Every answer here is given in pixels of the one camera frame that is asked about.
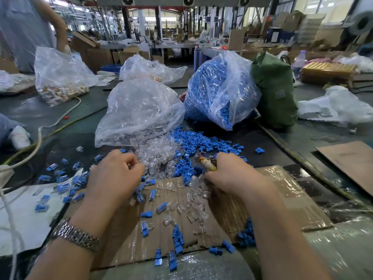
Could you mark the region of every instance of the light blue garment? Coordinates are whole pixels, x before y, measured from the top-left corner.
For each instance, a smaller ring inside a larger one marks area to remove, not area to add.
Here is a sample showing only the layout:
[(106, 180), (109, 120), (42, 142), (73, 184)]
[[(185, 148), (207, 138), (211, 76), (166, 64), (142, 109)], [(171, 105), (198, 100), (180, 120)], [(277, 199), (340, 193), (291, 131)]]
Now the light blue garment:
[(34, 72), (37, 46), (56, 47), (49, 23), (31, 0), (0, 0), (0, 33), (21, 72)]

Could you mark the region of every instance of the green bag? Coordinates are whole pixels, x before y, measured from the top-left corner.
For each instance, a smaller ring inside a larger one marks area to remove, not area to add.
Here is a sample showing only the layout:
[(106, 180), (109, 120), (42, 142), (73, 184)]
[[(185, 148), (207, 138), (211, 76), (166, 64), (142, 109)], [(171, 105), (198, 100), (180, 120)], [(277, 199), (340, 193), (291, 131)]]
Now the green bag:
[(290, 65), (270, 53), (258, 54), (251, 75), (262, 96), (257, 109), (273, 128), (292, 126), (298, 118)]

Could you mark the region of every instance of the silver watch strap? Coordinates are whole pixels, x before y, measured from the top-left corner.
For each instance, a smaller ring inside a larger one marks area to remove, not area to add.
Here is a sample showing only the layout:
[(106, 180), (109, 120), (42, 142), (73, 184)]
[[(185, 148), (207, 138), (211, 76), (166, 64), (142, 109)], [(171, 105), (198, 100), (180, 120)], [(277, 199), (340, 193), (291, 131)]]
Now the silver watch strap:
[(68, 220), (61, 220), (57, 225), (53, 237), (64, 238), (82, 248), (96, 252), (98, 250), (99, 239), (92, 234), (68, 224)]

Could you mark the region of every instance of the white cord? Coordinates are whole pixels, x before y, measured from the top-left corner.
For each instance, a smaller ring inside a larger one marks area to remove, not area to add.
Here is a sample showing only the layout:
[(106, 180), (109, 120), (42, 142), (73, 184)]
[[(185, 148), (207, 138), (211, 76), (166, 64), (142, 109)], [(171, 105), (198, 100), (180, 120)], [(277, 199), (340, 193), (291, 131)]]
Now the white cord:
[[(80, 103), (82, 103), (82, 100), (80, 98), (78, 98), (78, 97), (76, 97), (76, 99), (78, 99), (79, 102), (74, 107), (72, 107), (70, 110), (68, 110), (65, 114), (63, 114), (57, 120), (57, 122), (55, 122), (53, 125), (50, 125), (48, 127), (44, 127), (44, 126), (39, 127), (39, 129), (38, 129), (38, 143), (37, 143), (37, 145), (35, 147), (35, 150), (28, 157), (26, 157), (21, 162), (18, 162), (16, 164), (12, 165), (12, 166), (5, 167), (4, 169), (0, 169), (0, 173), (4, 172), (4, 171), (8, 171), (10, 169), (14, 169), (14, 168), (16, 168), (18, 166), (21, 166), (22, 164), (25, 164), (28, 160), (30, 160), (32, 157), (34, 157), (35, 154), (39, 151), (40, 146), (41, 146), (41, 142), (43, 140), (43, 137), (41, 136), (41, 130), (42, 129), (52, 128), (52, 127), (56, 126), (59, 122), (61, 122), (61, 120), (63, 119), (63, 117), (65, 117), (68, 113), (70, 113), (72, 110), (74, 110), (76, 107), (78, 107), (80, 105)], [(9, 278), (9, 280), (13, 280), (14, 276), (16, 274), (16, 268), (17, 268), (17, 254), (18, 254), (18, 252), (17, 252), (17, 241), (16, 241), (17, 230), (16, 230), (16, 226), (15, 226), (15, 222), (14, 222), (12, 210), (10, 208), (10, 205), (8, 204), (8, 201), (6, 200), (6, 197), (5, 197), (5, 194), (4, 194), (4, 191), (3, 191), (2, 188), (0, 188), (0, 196), (1, 196), (2, 200), (3, 200), (3, 202), (4, 202), (5, 210), (6, 210), (7, 214), (8, 214), (10, 234), (12, 236), (12, 252), (13, 252), (13, 257), (12, 257), (12, 270), (10, 272), (10, 278)]]

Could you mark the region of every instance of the plastic bag of blue parts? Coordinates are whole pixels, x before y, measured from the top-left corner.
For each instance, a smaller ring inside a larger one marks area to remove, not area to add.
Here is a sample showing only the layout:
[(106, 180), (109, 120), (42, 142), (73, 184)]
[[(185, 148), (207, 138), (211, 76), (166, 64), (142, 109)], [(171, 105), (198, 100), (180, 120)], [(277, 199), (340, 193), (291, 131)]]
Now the plastic bag of blue parts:
[(164, 84), (171, 84), (184, 76), (187, 66), (169, 68), (159, 61), (146, 60), (140, 55), (128, 58), (120, 68), (119, 79), (123, 81), (150, 78)]
[(251, 63), (232, 51), (203, 63), (188, 83), (185, 118), (212, 121), (231, 131), (256, 108), (261, 97), (250, 74)]
[(134, 145), (175, 129), (184, 119), (177, 93), (149, 78), (119, 83), (107, 103), (96, 129), (96, 147)]

